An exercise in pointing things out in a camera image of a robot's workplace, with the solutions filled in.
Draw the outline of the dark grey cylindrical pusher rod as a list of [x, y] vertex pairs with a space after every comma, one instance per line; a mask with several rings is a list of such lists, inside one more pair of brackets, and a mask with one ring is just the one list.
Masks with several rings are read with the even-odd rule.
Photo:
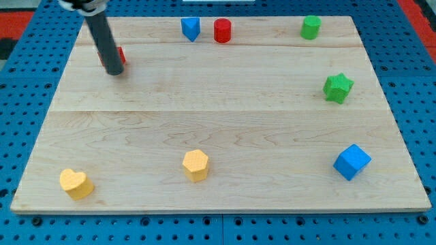
[[106, 73], [111, 76], [123, 73], [123, 62], [110, 30], [105, 11], [94, 16], [85, 16], [85, 20]]

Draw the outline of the white rod mount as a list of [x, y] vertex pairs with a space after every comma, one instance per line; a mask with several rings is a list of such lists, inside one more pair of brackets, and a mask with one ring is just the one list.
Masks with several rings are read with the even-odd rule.
[[95, 16], [103, 12], [108, 0], [58, 0], [58, 4], [65, 10], [76, 11], [82, 16]]

